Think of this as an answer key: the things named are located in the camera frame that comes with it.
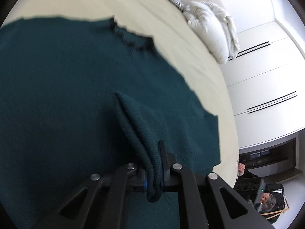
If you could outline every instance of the person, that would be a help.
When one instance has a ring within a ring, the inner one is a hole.
[[[251,173],[249,170],[246,170],[246,166],[244,164],[242,164],[242,163],[238,164],[238,179],[253,178],[253,177],[257,177],[257,175]],[[262,194],[262,198],[260,200],[260,202],[263,204],[262,210],[260,211],[260,213],[270,212],[271,210],[273,210],[273,208],[277,204],[277,197],[279,197],[279,193],[271,191],[269,189],[269,186],[273,187],[273,188],[271,188],[273,190],[282,188],[280,185],[278,185],[276,183],[266,185],[265,193]]]

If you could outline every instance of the white wardrobe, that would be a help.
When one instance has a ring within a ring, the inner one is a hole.
[[[238,57],[221,65],[239,147],[248,148],[305,128],[305,60],[276,23],[238,34]]]

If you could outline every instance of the ribbed neckline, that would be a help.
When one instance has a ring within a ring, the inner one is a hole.
[[[109,19],[109,27],[126,45],[136,50],[152,50],[155,47],[151,37],[140,36],[127,31],[124,27],[119,27],[114,18]]]

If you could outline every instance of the white wall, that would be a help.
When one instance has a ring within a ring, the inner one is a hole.
[[[281,214],[272,224],[276,229],[287,229],[300,211],[305,201],[305,179],[303,176],[282,183],[290,210]]]
[[[222,0],[233,16],[237,33],[274,21],[271,0]]]
[[[288,0],[272,0],[275,20],[305,58],[305,26]]]
[[[299,131],[299,170],[305,174],[305,129]]]

